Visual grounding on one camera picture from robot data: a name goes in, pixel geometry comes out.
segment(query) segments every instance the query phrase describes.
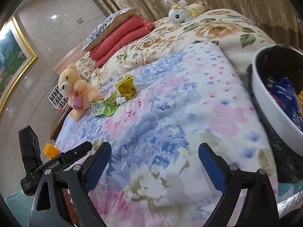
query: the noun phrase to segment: screw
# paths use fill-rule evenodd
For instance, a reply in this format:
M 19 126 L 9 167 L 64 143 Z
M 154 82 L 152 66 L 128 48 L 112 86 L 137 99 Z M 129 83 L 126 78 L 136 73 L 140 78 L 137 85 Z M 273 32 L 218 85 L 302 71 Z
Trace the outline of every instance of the screw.
M 46 169 L 45 172 L 44 172 L 44 174 L 45 175 L 49 175 L 51 172 L 52 172 L 51 169 Z
M 237 167 L 236 165 L 230 165 L 229 168 L 230 168 L 232 171 L 238 170 L 238 167 Z
M 73 170 L 74 171 L 78 171 L 78 170 L 80 170 L 81 169 L 81 165 L 74 165 L 73 166 Z
M 265 175 L 266 171 L 264 169 L 259 169 L 259 173 Z

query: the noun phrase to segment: framed painting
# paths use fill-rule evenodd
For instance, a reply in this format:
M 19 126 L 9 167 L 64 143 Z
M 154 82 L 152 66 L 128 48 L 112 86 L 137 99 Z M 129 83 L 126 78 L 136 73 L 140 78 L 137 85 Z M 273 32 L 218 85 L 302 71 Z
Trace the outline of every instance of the framed painting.
M 14 89 L 36 59 L 13 16 L 0 31 L 0 118 Z

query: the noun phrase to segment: crumpled yellow packet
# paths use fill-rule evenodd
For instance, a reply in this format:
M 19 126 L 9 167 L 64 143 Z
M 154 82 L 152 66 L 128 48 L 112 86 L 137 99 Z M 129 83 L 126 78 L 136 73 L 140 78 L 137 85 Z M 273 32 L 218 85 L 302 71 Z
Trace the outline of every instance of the crumpled yellow packet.
M 134 76 L 126 74 L 125 77 L 116 83 L 116 88 L 122 96 L 125 96 L 128 100 L 132 98 L 132 95 L 136 92 L 134 88 Z

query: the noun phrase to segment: blue plastic bag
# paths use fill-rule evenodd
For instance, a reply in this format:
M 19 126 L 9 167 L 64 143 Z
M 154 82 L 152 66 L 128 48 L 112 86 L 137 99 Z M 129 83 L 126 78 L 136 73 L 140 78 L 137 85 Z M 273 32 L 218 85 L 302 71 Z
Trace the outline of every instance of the blue plastic bag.
M 286 115 L 302 130 L 302 111 L 298 96 L 290 79 L 284 77 L 277 83 L 273 78 L 269 77 L 267 87 Z

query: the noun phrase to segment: tiled wall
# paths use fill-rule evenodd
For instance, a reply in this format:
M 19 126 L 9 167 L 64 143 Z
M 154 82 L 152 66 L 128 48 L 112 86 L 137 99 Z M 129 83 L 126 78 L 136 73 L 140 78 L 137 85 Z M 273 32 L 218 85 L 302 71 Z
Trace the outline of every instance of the tiled wall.
M 18 137 L 21 128 L 33 128 L 45 159 L 43 148 L 51 142 L 52 126 L 60 118 L 47 99 L 58 80 L 54 65 L 105 19 L 93 0 L 33 0 L 15 17 L 38 60 L 16 88 L 0 123 L 0 192 L 4 197 L 21 190 L 20 180 L 25 176 Z M 84 22 L 78 24 L 79 18 Z

